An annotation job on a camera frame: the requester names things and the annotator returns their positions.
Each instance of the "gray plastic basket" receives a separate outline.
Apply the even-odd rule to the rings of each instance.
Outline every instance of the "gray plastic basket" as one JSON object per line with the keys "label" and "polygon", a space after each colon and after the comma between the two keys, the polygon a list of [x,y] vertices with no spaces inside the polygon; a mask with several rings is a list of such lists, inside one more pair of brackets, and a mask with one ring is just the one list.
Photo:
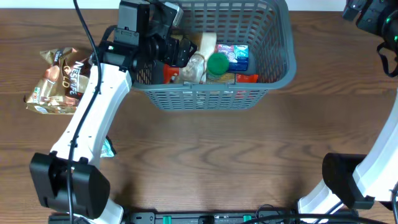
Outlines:
{"label": "gray plastic basket", "polygon": [[284,0],[179,0],[186,33],[216,32],[218,44],[249,46],[258,83],[153,85],[154,65],[136,74],[133,87],[163,110],[231,110],[253,107],[268,90],[292,81],[294,57],[289,10]]}

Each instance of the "blue box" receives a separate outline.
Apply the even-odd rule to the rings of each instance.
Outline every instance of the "blue box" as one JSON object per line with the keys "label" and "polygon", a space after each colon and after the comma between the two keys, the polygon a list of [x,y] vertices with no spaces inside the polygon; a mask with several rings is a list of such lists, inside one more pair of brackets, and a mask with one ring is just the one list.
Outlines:
{"label": "blue box", "polygon": [[229,60],[230,72],[246,71],[249,66],[249,47],[247,45],[218,44],[217,52],[223,53]]}

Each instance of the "wood grain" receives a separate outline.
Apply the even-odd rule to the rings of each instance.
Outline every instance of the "wood grain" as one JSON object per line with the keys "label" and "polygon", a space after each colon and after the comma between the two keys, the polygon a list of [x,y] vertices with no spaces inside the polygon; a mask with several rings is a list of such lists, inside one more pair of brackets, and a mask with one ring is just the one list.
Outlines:
{"label": "wood grain", "polygon": [[[96,40],[113,10],[83,12]],[[298,71],[247,111],[158,110],[129,94],[109,132],[119,154],[101,171],[121,205],[158,211],[291,206],[322,178],[328,152],[367,154],[392,108],[397,80],[382,74],[379,38],[336,12],[291,12]],[[29,174],[70,121],[24,108],[45,63],[38,52],[88,47],[73,10],[0,10],[0,223],[45,223]],[[392,223],[379,204],[362,216]]]}

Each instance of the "green bottle cap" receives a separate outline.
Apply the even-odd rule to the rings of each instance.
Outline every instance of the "green bottle cap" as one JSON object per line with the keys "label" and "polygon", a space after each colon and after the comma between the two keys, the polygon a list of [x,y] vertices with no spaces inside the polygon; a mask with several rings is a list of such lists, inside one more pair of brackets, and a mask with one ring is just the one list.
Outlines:
{"label": "green bottle cap", "polygon": [[207,61],[207,69],[213,75],[224,75],[229,69],[229,60],[225,54],[215,53]]}

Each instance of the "nescafe coffee bag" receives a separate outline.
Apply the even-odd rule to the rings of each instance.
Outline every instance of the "nescafe coffee bag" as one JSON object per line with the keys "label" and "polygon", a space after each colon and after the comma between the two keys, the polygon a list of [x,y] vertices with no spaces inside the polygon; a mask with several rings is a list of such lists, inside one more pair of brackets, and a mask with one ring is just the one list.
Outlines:
{"label": "nescafe coffee bag", "polygon": [[28,110],[42,114],[73,114],[90,77],[90,52],[71,47],[40,52],[50,67],[25,97]]}

